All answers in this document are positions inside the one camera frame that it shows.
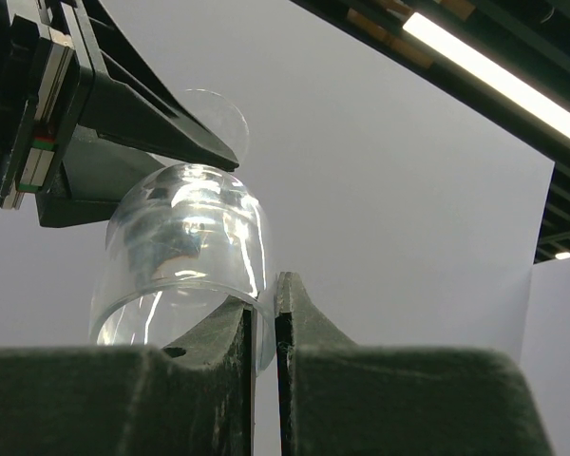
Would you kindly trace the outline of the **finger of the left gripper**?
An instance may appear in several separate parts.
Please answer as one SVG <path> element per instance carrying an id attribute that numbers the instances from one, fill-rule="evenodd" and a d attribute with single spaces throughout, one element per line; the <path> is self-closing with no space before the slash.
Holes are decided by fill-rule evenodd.
<path id="1" fill-rule="evenodd" d="M 178 102 L 101 2 L 61 6 L 83 46 L 75 80 L 85 96 L 69 118 L 73 132 L 55 177 L 36 198 L 41 226 L 110 219 L 134 185 L 162 168 L 160 158 L 238 167 L 232 148 Z"/>

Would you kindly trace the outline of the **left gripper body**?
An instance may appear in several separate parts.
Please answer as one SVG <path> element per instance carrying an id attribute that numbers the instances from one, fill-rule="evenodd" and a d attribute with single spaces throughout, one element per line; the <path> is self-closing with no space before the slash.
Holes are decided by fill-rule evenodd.
<path id="1" fill-rule="evenodd" d="M 75 1 L 0 1 L 0 208 L 48 191 L 81 108 Z"/>

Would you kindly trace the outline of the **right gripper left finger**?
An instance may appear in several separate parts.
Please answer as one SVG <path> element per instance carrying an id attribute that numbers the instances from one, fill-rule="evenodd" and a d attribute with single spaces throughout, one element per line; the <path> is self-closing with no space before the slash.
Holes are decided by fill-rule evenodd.
<path id="1" fill-rule="evenodd" d="M 0 349 L 0 455 L 249 455 L 253 312 L 167 346 Z"/>

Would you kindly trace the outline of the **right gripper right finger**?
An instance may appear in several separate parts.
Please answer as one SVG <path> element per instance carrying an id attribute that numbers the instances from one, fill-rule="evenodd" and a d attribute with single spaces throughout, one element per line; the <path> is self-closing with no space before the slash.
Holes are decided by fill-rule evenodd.
<path id="1" fill-rule="evenodd" d="M 491 350 L 368 347 L 320 312 L 298 274 L 275 298 L 285 455 L 549 455 L 533 395 Z"/>

